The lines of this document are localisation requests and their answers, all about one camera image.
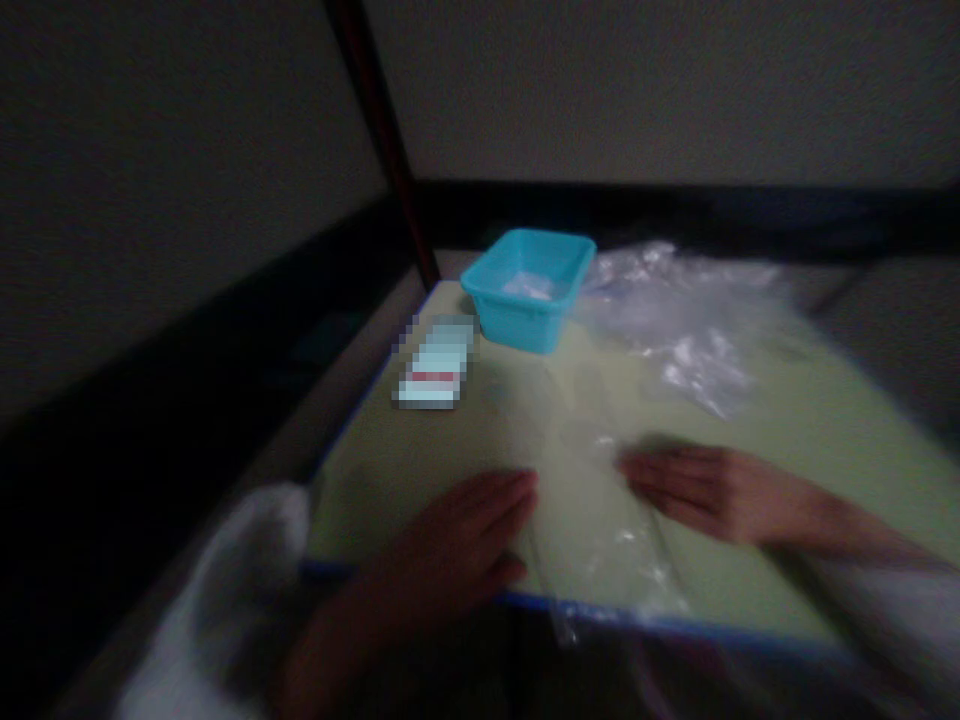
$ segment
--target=right hand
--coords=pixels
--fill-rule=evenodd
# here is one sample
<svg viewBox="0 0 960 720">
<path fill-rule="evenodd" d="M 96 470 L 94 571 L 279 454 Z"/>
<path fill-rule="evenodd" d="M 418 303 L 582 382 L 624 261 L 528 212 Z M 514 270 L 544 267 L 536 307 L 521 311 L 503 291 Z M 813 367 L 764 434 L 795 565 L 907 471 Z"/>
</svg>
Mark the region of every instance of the right hand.
<svg viewBox="0 0 960 720">
<path fill-rule="evenodd" d="M 871 562 L 940 562 L 866 510 L 747 453 L 639 453 L 620 469 L 664 515 L 717 540 Z"/>
<path fill-rule="evenodd" d="M 718 540 L 800 543 L 843 501 L 746 453 L 691 447 L 620 462 L 631 489 L 664 515 Z"/>
</svg>

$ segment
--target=table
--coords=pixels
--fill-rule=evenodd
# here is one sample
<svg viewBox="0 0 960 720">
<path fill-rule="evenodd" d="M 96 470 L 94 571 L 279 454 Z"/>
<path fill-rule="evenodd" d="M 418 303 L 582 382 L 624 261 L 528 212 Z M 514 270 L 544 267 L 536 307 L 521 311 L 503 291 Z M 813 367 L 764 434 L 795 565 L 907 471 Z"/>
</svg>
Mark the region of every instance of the table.
<svg viewBox="0 0 960 720">
<path fill-rule="evenodd" d="M 459 284 L 444 282 L 419 318 L 471 311 Z M 692 609 L 675 627 L 837 644 L 835 628 L 764 553 L 711 540 L 636 501 L 609 462 L 611 438 L 618 445 L 679 441 L 755 453 L 960 563 L 957 468 L 800 318 L 754 354 L 758 392 L 730 422 L 659 392 L 652 364 L 596 341 L 574 322 L 546 357 L 478 335 L 457 410 L 397 410 L 391 391 L 423 329 L 423 322 L 411 325 L 317 471 L 308 572 L 369 557 L 432 498 L 475 472 L 533 466 L 540 505 L 515 548 L 530 573 L 512 588 L 513 601 L 547 607 L 560 598 L 613 608 L 649 601 L 651 581 L 637 568 L 650 551 L 621 541 L 624 532 L 652 530 Z"/>
</svg>

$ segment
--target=white cloth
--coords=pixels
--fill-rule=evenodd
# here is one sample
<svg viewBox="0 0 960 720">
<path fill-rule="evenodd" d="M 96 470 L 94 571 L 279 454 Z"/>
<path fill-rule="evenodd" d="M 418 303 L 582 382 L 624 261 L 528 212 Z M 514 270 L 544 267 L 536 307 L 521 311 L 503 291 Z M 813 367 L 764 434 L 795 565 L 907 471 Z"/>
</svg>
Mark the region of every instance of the white cloth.
<svg viewBox="0 0 960 720">
<path fill-rule="evenodd" d="M 265 686 L 308 609 L 297 581 L 307 528 L 301 487 L 244 498 L 168 609 L 116 717 L 267 717 Z"/>
<path fill-rule="evenodd" d="M 807 558 L 874 649 L 917 683 L 934 709 L 960 718 L 960 573 Z"/>
</svg>

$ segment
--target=white wall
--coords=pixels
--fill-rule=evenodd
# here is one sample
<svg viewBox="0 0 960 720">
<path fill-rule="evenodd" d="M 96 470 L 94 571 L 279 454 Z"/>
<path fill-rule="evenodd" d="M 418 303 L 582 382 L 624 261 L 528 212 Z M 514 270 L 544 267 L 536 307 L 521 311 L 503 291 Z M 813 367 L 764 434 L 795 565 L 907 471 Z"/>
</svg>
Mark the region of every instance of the white wall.
<svg viewBox="0 0 960 720">
<path fill-rule="evenodd" d="M 0 27 L 0 424 L 385 191 L 319 2 Z"/>
<path fill-rule="evenodd" d="M 366 0 L 422 178 L 935 187 L 954 0 Z"/>
</svg>

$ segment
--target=teal plastic basket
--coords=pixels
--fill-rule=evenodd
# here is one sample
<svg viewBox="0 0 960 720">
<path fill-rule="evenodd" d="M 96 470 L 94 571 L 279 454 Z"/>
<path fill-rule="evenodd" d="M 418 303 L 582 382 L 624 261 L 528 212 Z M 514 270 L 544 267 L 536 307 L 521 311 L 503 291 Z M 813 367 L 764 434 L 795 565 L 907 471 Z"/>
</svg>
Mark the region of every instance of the teal plastic basket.
<svg viewBox="0 0 960 720">
<path fill-rule="evenodd" d="M 518 350 L 552 353 L 596 252 L 583 235 L 522 228 L 504 233 L 460 281 L 477 307 L 484 336 Z M 550 299 L 504 290 L 520 273 L 549 281 Z"/>
</svg>

